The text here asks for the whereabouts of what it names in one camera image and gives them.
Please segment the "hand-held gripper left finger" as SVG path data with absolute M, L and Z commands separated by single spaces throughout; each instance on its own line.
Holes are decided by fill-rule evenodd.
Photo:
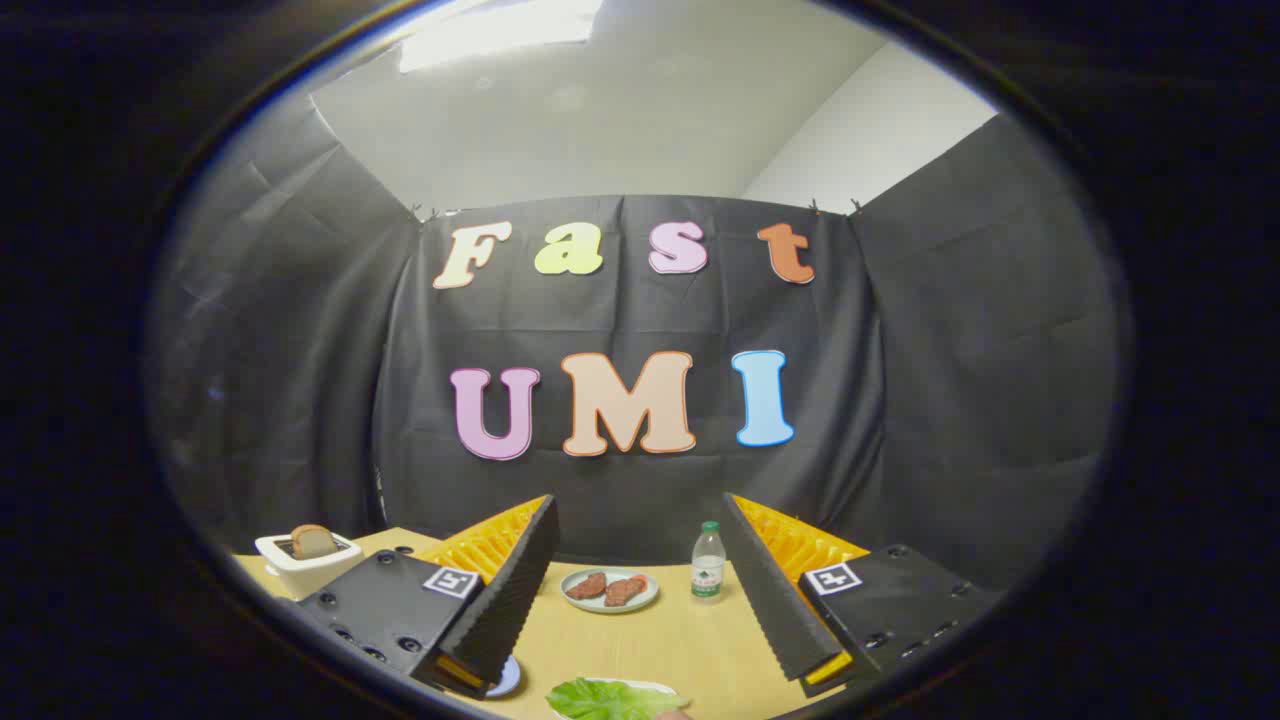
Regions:
M 543 495 L 429 550 L 370 553 L 297 603 L 308 628 L 379 667 L 481 700 L 500 682 L 561 539 Z

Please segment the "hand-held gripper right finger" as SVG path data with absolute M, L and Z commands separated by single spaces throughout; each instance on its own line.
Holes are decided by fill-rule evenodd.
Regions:
M 742 496 L 722 501 L 739 584 L 783 676 L 808 697 L 918 664 L 1000 601 L 910 546 L 864 550 Z

